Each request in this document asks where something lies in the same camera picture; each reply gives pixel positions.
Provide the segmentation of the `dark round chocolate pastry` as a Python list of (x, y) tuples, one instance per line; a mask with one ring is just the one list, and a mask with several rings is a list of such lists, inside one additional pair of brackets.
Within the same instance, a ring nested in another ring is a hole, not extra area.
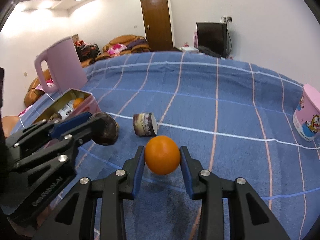
[(98, 145), (110, 146), (116, 143), (119, 135), (119, 125), (105, 112), (95, 113), (94, 118), (99, 119), (101, 128), (95, 132), (93, 141)]

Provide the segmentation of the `orange mandarin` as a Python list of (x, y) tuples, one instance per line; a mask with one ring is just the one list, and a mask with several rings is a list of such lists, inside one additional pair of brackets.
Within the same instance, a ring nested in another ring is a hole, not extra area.
[(73, 109), (76, 109), (77, 107), (79, 107), (83, 101), (84, 101), (84, 98), (76, 98), (73, 101)]
[(174, 172), (181, 161), (177, 144), (164, 135), (150, 139), (145, 146), (144, 155), (148, 168), (160, 176)]

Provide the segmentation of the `white packet in tin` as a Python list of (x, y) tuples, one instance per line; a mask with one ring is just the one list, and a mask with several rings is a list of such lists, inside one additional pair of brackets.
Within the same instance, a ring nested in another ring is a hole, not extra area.
[(59, 114), (62, 120), (65, 120), (67, 117), (71, 115), (73, 111), (74, 111), (73, 106), (66, 104), (60, 110), (58, 110), (57, 113)]

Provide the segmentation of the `pink tin box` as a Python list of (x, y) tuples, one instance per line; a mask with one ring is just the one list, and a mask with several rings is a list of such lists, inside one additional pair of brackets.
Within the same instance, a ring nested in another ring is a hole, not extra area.
[(69, 89), (51, 103), (33, 123), (43, 119), (63, 121), (84, 112), (91, 114), (101, 112), (94, 95), (83, 90)]

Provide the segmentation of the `pink electric kettle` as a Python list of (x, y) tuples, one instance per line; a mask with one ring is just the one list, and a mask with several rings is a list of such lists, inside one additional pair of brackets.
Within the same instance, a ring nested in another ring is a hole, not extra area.
[[(54, 87), (49, 87), (41, 63), (46, 62)], [(80, 89), (87, 83), (87, 77), (80, 63), (72, 38), (63, 38), (42, 53), (34, 61), (35, 70), (43, 90), (50, 93), (64, 93), (70, 88)]]

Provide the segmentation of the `brown leather sofa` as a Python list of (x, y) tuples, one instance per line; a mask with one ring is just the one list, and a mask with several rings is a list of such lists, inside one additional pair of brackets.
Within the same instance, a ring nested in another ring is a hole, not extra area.
[(145, 37), (136, 35), (123, 35), (112, 39), (103, 47), (103, 52), (95, 61), (110, 59), (112, 57), (150, 52), (151, 49)]

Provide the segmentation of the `blue plaid tablecloth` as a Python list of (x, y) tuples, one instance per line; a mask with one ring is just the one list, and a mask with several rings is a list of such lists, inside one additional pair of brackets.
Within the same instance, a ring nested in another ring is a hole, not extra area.
[(77, 178), (121, 168), (148, 142), (133, 116), (152, 113), (158, 134), (186, 146), (204, 169), (250, 183), (290, 239), (319, 239), (319, 139), (304, 140), (293, 124), (301, 83), (252, 63), (179, 52), (125, 55), (82, 71), (82, 90), (114, 117), (119, 138), (80, 146)]

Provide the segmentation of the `pink cartoon paper cup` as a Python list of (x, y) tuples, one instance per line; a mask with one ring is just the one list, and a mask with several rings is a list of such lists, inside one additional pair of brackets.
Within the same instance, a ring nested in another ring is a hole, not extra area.
[(320, 94), (310, 84), (303, 85), (303, 94), (293, 114), (293, 124), (306, 141), (313, 141), (319, 135)]

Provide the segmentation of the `white tv stand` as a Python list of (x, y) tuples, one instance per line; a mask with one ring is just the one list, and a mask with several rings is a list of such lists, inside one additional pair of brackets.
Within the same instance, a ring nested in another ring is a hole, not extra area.
[(191, 46), (182, 46), (178, 48), (180, 51), (182, 51), (183, 53), (198, 53), (199, 50), (195, 47), (191, 47)]

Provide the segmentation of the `brown wooden door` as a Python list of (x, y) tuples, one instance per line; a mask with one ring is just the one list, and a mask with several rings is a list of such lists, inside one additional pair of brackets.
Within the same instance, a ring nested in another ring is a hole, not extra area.
[(173, 48), (168, 0), (141, 0), (145, 35), (152, 51)]

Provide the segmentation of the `pink box beside television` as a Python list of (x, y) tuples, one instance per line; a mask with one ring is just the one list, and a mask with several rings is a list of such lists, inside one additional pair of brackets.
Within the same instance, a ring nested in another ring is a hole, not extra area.
[(194, 47), (197, 48), (198, 47), (198, 38), (197, 38), (197, 32), (194, 32), (193, 35), (193, 41), (194, 41)]

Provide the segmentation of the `black television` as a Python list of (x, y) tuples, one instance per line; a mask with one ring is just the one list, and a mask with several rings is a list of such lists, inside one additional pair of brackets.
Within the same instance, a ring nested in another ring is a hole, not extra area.
[(224, 23), (197, 22), (198, 51), (213, 57), (226, 57), (227, 25)]

